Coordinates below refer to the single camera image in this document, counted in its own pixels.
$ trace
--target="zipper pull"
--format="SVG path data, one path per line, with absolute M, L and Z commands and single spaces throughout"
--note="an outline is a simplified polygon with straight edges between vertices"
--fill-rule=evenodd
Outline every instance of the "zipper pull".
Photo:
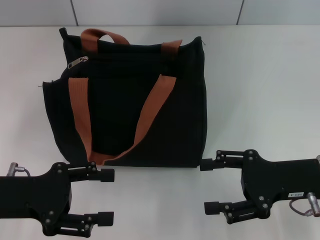
M 87 57 L 87 56 L 79 57 L 78 59 L 76 59 L 76 60 L 74 60 L 74 61 L 72 61 L 72 62 L 70 62 L 70 63 L 68 64 L 68 69 L 74 67 L 74 66 L 77 65 L 78 63 L 85 62 L 85 61 L 87 61 L 88 59 L 89 59 L 89 57 Z

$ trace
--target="metal connector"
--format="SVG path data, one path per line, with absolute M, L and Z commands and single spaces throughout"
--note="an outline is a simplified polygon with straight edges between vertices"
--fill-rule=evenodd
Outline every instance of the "metal connector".
M 16 173 L 16 167 L 18 167 L 18 163 L 12 162 L 9 167 L 9 171 L 7 173 L 7 177 L 14 177 Z
M 320 207 L 318 204 L 318 200 L 313 192 L 309 192 L 307 195 L 309 203 L 311 205 L 311 209 L 313 211 L 313 216 L 320 217 Z
M 12 162 L 10 164 L 10 167 L 9 167 L 9 171 L 7 173 L 7 177 L 14 177 L 16 172 L 26 172 L 26 174 L 30 177 L 30 173 L 27 169 L 25 169 L 23 166 L 18 166 L 18 163 L 16 162 Z

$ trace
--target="brown strap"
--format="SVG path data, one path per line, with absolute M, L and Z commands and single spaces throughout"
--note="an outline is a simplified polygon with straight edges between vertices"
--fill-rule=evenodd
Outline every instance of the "brown strap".
M 179 41 L 179 45 L 176 42 L 172 42 L 172 44 L 163 43 L 162 50 L 169 50 L 168 54 L 177 54 L 181 41 Z M 163 76 L 160 74 L 142 107 L 135 130 L 133 145 L 118 156 L 114 156 L 92 151 L 91 122 L 88 106 L 88 78 L 69 78 L 69 94 L 74 124 L 83 142 L 88 161 L 94 161 L 97 165 L 103 165 L 105 161 L 116 160 L 124 156 L 140 143 L 147 135 L 158 112 L 174 89 L 176 79 L 173 76 Z
M 178 54 L 178 49 L 181 43 L 182 43 L 182 40 L 164 42 L 161 45 L 161 51 L 163 54 L 171 55 L 174 57 Z
M 126 44 L 129 45 L 127 39 L 125 39 L 123 36 L 115 34 L 110 31 L 103 31 L 95 28 L 89 28 L 84 30 L 81 33 L 81 44 L 82 49 L 87 52 L 98 52 L 98 40 L 103 37 L 104 35 L 109 35 L 115 44 Z
M 86 157 L 91 155 L 91 122 L 88 106 L 88 78 L 69 78 L 69 95 L 75 129 L 83 142 Z

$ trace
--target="white wall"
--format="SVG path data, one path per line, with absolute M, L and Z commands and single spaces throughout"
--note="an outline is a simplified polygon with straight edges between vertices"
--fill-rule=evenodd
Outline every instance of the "white wall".
M 80 26 L 235 25 L 242 0 L 73 0 Z
M 72 0 L 79 26 L 235 25 L 243 0 Z M 320 24 L 320 0 L 244 0 L 239 25 Z M 76 26 L 71 0 L 0 0 L 0 26 Z
M 70 0 L 0 0 L 0 26 L 75 26 Z
M 320 0 L 244 0 L 239 25 L 320 24 Z

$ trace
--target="cable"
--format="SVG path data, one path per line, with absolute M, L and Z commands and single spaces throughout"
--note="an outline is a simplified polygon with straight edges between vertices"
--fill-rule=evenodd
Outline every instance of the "cable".
M 290 208 L 291 208 L 295 213 L 297 213 L 297 214 L 299 214 L 299 215 L 302 215 L 302 216 L 306 216 L 303 212 L 298 211 L 297 209 L 294 208 L 294 206 L 292 206 L 292 203 L 295 202 L 295 201 L 297 201 L 297 199 L 296 199 L 296 200 L 291 200 L 291 201 L 289 202 Z
M 26 174 L 28 175 L 28 177 L 31 177 L 30 172 L 27 169 L 24 169 L 24 171 L 26 172 Z

